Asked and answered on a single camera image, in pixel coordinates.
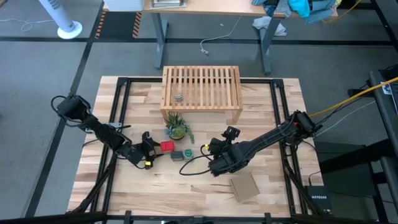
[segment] yellow cable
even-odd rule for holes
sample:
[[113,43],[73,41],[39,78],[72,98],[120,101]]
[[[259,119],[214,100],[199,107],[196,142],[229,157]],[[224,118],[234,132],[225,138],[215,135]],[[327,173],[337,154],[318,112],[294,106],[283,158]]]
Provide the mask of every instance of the yellow cable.
[[337,20],[339,20],[341,17],[345,16],[347,13],[349,13],[351,10],[353,10],[355,8],[356,5],[358,5],[362,0],[359,0],[358,2],[355,3],[355,5],[353,5],[353,7],[351,7],[351,9],[348,9],[346,12],[343,13],[343,15],[337,17],[336,19],[330,20],[330,21],[326,21],[326,20],[322,20],[323,23],[331,23],[331,22],[335,22]]
[[362,96],[362,95],[365,94],[365,93],[369,93],[370,91],[373,91],[373,90],[375,90],[375,89],[377,89],[377,88],[380,88],[380,87],[382,87],[382,86],[384,86],[384,85],[387,85],[388,83],[392,83],[392,82],[395,82],[395,81],[398,81],[398,77],[397,77],[397,78],[393,78],[392,80],[388,80],[388,81],[386,81],[386,82],[384,82],[384,83],[375,85],[374,87],[368,88],[367,90],[364,90],[364,91],[362,91],[361,93],[355,94],[355,95],[353,95],[352,97],[348,98],[347,100],[342,101],[342,102],[336,104],[335,106],[331,106],[331,107],[329,107],[329,108],[327,108],[327,109],[325,109],[325,110],[323,110],[323,111],[319,111],[319,112],[316,112],[315,114],[311,114],[310,117],[313,117],[313,116],[316,116],[316,115],[320,115],[320,114],[322,114],[322,113],[324,113],[324,112],[333,110],[333,109],[335,109],[335,108],[337,108],[337,107],[339,107],[339,106],[341,106],[341,105],[343,105],[343,104],[345,104],[345,103],[347,103],[347,102],[349,102],[349,101],[351,101],[351,100],[353,100],[353,99],[355,99],[355,98],[357,98],[357,97],[359,97],[359,96]]

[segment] wooden tabletop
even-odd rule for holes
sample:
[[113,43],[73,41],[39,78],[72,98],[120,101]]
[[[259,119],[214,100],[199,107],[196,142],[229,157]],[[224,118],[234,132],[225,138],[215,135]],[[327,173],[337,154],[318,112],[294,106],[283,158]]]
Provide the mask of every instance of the wooden tabletop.
[[[102,77],[93,114],[103,123],[109,119],[116,89],[117,77]],[[290,113],[305,111],[304,100],[298,79],[284,79]],[[131,128],[123,133],[133,142],[141,142],[141,135],[149,131],[157,142],[169,140],[164,135],[165,123],[160,112],[161,83],[132,83],[124,125]],[[123,98],[121,91],[119,108]],[[274,111],[269,84],[242,84],[243,112],[235,127],[241,130],[236,141],[252,140],[275,128]],[[280,106],[281,119],[283,110]],[[211,138],[220,138],[231,122],[226,113],[184,113],[195,135],[195,144],[186,136],[176,141],[176,150],[193,149],[200,155],[200,146]],[[88,134],[86,142],[95,136]],[[95,184],[103,145],[96,141],[83,148],[68,209],[71,210],[86,197]],[[320,170],[317,154],[308,144],[298,147],[298,161],[304,184],[308,176]],[[173,162],[168,154],[157,158],[151,170],[139,170],[126,160],[118,160],[113,181],[108,214],[124,215],[131,210],[135,215],[204,215],[227,217],[263,217],[265,212],[273,217],[289,217],[289,208],[282,172],[278,144],[256,154],[248,166],[234,174],[213,177],[210,173],[198,176],[182,176],[178,173],[184,161]],[[197,159],[185,172],[207,170],[208,160]],[[244,172],[252,172],[260,194],[241,203],[234,197],[229,179]],[[312,183],[323,185],[320,174],[311,176]],[[296,210],[300,207],[298,193],[294,189]],[[100,192],[98,210],[102,207],[104,189]]]
[[[159,13],[187,13],[187,14],[225,14],[242,16],[266,16],[262,5],[253,6],[252,0],[186,0],[187,6],[171,9],[151,9],[153,0],[145,0],[143,12]],[[293,17],[298,17],[297,13],[292,13]],[[337,17],[337,11],[333,8],[333,14],[330,17]],[[283,12],[275,12],[274,17],[285,17]]]

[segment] cardboard square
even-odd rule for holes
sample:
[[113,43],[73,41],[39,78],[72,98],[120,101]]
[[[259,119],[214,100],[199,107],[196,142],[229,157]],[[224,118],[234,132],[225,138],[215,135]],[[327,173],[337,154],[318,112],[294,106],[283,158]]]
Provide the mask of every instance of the cardboard square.
[[232,190],[238,202],[242,202],[260,194],[259,188],[250,172],[243,173],[229,180],[229,182],[231,183]]

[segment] white cable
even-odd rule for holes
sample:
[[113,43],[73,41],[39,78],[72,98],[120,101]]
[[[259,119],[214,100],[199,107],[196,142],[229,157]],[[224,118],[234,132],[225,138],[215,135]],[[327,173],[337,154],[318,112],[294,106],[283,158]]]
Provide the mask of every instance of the white cable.
[[234,27],[232,28],[231,32],[229,32],[229,34],[224,35],[224,36],[221,36],[221,37],[215,37],[215,38],[210,38],[210,39],[204,39],[204,40],[202,40],[202,41],[200,42],[200,48],[201,48],[200,51],[201,51],[202,53],[205,53],[206,55],[209,55],[209,52],[208,52],[207,50],[205,50],[205,49],[202,47],[202,43],[204,43],[204,42],[206,42],[206,41],[211,41],[211,40],[216,40],[216,39],[220,39],[220,38],[224,38],[224,37],[229,37],[229,35],[231,35],[232,32],[234,32],[235,27],[236,27],[236,25],[238,24],[238,22],[241,20],[241,18],[242,18],[242,16],[239,16],[239,19],[235,22],[235,25],[234,25]]
[[317,134],[317,137],[318,137],[319,135],[321,135],[321,134],[323,134],[323,133],[329,131],[331,128],[333,128],[334,126],[336,126],[338,123],[342,122],[342,121],[343,121],[346,117],[348,117],[349,115],[351,115],[351,114],[357,112],[358,110],[364,108],[365,106],[371,105],[371,104],[374,103],[374,102],[376,102],[376,101],[372,101],[372,102],[370,102],[370,103],[368,103],[368,104],[366,104],[366,105],[363,105],[363,106],[361,106],[360,108],[357,108],[356,110],[350,112],[349,114],[347,114],[346,116],[344,116],[343,118],[341,118],[339,121],[337,121],[334,125],[330,126],[330,127],[327,128],[326,130],[324,130],[324,131],[322,131],[321,133]]
[[42,23],[42,22],[54,22],[54,20],[27,22],[27,21],[23,21],[22,19],[0,19],[0,22],[7,22],[7,21],[25,22],[25,24],[22,25],[22,27],[21,27],[21,31],[24,31],[24,32],[31,30],[31,28],[33,28],[33,24],[38,24],[38,23]]

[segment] small gray block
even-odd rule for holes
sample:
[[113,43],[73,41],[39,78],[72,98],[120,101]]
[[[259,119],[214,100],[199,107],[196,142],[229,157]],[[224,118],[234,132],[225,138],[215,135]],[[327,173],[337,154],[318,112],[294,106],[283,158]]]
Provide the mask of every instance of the small gray block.
[[183,161],[184,160],[184,155],[180,151],[172,151],[171,157],[173,161]]

